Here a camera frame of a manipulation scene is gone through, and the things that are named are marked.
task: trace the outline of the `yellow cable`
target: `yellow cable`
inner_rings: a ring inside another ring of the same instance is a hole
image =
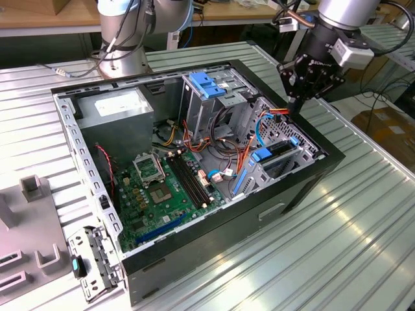
[[[175,131],[176,131],[176,127],[174,126],[171,130],[171,135],[170,135],[169,140],[166,143],[162,144],[163,146],[169,146],[173,142]]]

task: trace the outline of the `blue cable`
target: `blue cable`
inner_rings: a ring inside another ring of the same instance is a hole
[[[192,35],[193,35],[193,26],[192,26],[192,24],[190,24],[190,36],[189,36],[189,39],[187,39],[187,42],[182,47],[182,49],[184,49],[185,47],[187,47],[187,45],[189,44],[189,42],[190,42],[190,40],[192,38]]]
[[[259,134],[259,125],[261,124],[261,121],[263,119],[272,119],[272,115],[270,113],[267,113],[266,115],[264,115],[262,118],[260,118],[258,120],[257,125],[255,127],[255,134],[256,134],[256,137],[257,137],[257,141],[261,144],[262,147],[265,147],[265,143],[264,143],[264,141],[262,140],[262,138]]]
[[[211,179],[213,175],[215,175],[216,173],[219,173],[219,170],[212,170],[208,175],[207,178]]]

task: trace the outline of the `sticker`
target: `sticker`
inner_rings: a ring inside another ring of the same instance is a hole
[[[227,168],[223,174],[227,175],[227,176],[232,176],[233,170],[231,170],[230,168]]]
[[[405,134],[405,131],[402,130],[400,126],[389,126],[389,128],[394,132],[395,134]]]
[[[147,107],[147,103],[141,101],[138,94],[134,91],[129,94],[120,95],[117,97],[97,100],[95,102],[99,115],[105,117],[120,113],[131,109]]]
[[[227,83],[221,83],[221,84],[218,84],[218,86],[222,89],[225,89],[225,88],[229,87],[229,85]]]
[[[390,120],[390,117],[384,112],[375,112],[375,115],[376,117],[379,118],[379,120],[382,120],[382,121]]]

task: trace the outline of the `expansion slot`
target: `expansion slot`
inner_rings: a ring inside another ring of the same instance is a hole
[[[155,238],[158,235],[162,235],[164,232],[177,227],[178,225],[181,224],[182,220],[186,217],[186,214],[181,215],[179,218],[172,220],[171,222],[149,232],[146,233],[145,235],[139,236],[138,238],[136,238],[136,243],[142,243],[145,242],[147,240],[151,240],[152,238]]]
[[[210,199],[186,162],[181,157],[170,157],[167,162],[195,207],[198,209],[207,207],[211,203]]]

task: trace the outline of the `aluminum extrusion table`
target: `aluminum extrusion table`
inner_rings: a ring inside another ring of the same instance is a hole
[[[153,70],[238,58],[283,94],[275,62],[247,43],[148,53]],[[58,64],[85,71],[93,63]],[[51,184],[65,236],[93,225],[49,89],[68,80],[48,69],[0,71],[0,187],[37,174]],[[302,115],[346,154],[302,204],[136,310],[405,310],[415,298],[415,176],[322,100]],[[116,289],[87,305],[70,273],[2,310],[129,310]]]
[[[396,28],[393,25],[368,25],[363,27],[362,34],[369,39],[378,49],[390,49],[400,43],[407,33]],[[404,67],[408,71],[415,70],[415,34],[402,48],[386,56]]]

